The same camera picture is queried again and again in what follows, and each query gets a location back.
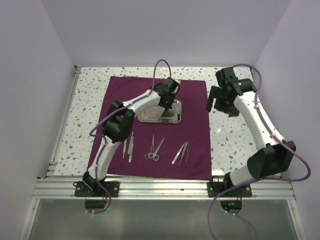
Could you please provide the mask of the steel instrument tray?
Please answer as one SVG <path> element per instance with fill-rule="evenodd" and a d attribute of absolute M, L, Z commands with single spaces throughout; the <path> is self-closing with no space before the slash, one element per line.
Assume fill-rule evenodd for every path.
<path fill-rule="evenodd" d="M 175 99 L 171 109 L 167 109 L 167 122 L 160 122 L 156 119 L 157 115 L 161 115 L 165 108 L 161 106 L 151 107 L 140 113 L 137 119 L 142 123 L 154 124 L 178 124 L 182 120 L 182 102 Z"/>

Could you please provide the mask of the curved steel scissors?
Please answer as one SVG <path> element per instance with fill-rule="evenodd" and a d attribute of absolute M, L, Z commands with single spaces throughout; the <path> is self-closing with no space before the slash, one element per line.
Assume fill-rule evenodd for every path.
<path fill-rule="evenodd" d="M 156 119 L 162 123 L 167 122 L 168 120 L 168 111 L 165 109 L 162 114 L 158 114 Z"/>

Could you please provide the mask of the maroon surgical cloth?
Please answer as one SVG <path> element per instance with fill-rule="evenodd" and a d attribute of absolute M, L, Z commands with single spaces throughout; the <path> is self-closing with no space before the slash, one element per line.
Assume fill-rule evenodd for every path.
<path fill-rule="evenodd" d="M 123 146 L 116 150 L 109 165 L 108 174 L 140 176 L 163 179 L 203 180 L 212 175 L 209 113 L 206 110 L 207 86 L 203 80 L 182 80 L 176 99 L 182 104 L 182 118 L 178 124 L 144 123 L 134 120 L 132 132 L 133 152 L 123 158 Z M 158 152 L 159 160 L 152 154 L 164 139 Z M 186 162 L 180 156 L 172 161 L 181 146 L 192 140 Z"/>

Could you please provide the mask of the pointed silver tweezers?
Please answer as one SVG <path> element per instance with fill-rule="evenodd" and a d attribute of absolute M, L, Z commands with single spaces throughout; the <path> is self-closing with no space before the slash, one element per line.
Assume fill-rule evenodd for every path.
<path fill-rule="evenodd" d="M 188 140 L 182 145 L 182 150 L 180 153 L 179 165 L 181 165 L 183 158 L 185 157 L 185 161 L 188 161 L 188 157 L 191 151 L 193 140 Z"/>

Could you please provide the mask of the steel forceps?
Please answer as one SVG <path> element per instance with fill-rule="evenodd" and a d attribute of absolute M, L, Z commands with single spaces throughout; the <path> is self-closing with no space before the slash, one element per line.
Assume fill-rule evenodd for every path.
<path fill-rule="evenodd" d="M 160 141 L 159 145 L 157 146 L 157 148 L 155 149 L 155 151 L 154 151 L 153 154 L 152 154 L 152 157 L 151 157 L 151 158 L 152 158 L 155 162 L 157 162 L 157 161 L 159 160 L 159 158 L 160 158 L 158 152 L 159 152 L 161 146 L 163 145 L 164 140 L 165 140 L 165 138 L 163 138 L 163 139 Z"/>

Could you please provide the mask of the small silver tweezers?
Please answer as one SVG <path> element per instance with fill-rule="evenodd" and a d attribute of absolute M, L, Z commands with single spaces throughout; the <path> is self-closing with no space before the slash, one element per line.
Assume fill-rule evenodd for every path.
<path fill-rule="evenodd" d="M 125 158 L 126 152 L 127 152 L 127 139 L 124 140 L 123 142 L 122 158 Z"/>

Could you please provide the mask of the large silver tweezers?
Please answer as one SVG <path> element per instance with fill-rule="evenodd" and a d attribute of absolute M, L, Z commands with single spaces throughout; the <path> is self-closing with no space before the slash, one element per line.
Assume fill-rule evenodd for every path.
<path fill-rule="evenodd" d="M 130 137 L 130 141 L 129 141 L 129 147 L 128 147 L 128 162 L 131 163 L 132 162 L 132 153 L 133 153 L 133 145 L 134 145 L 134 133 L 132 132 L 131 137 Z"/>

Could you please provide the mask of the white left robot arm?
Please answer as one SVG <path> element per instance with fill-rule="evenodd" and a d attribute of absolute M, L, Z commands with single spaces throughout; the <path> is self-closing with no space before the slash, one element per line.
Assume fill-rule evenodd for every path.
<path fill-rule="evenodd" d="M 82 180 L 74 183 L 76 197 L 111 196 L 105 179 L 118 147 L 132 132 L 135 118 L 153 107 L 171 109 L 179 90 L 180 83 L 168 77 L 163 83 L 153 84 L 146 92 L 131 100 L 116 100 L 110 105 L 106 117 L 89 133 L 93 136 L 93 132 L 102 127 L 102 145 Z"/>

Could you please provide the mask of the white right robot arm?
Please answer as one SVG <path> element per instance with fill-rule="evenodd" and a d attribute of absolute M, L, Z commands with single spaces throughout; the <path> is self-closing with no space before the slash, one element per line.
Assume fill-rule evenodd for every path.
<path fill-rule="evenodd" d="M 224 175 L 216 190 L 235 196 L 241 184 L 277 175 L 288 170 L 296 145 L 274 128 L 258 98 L 258 90 L 249 78 L 239 79 L 232 67 L 222 68 L 216 74 L 217 86 L 210 88 L 206 110 L 215 109 L 228 117 L 242 115 L 255 142 L 256 153 L 246 165 Z"/>

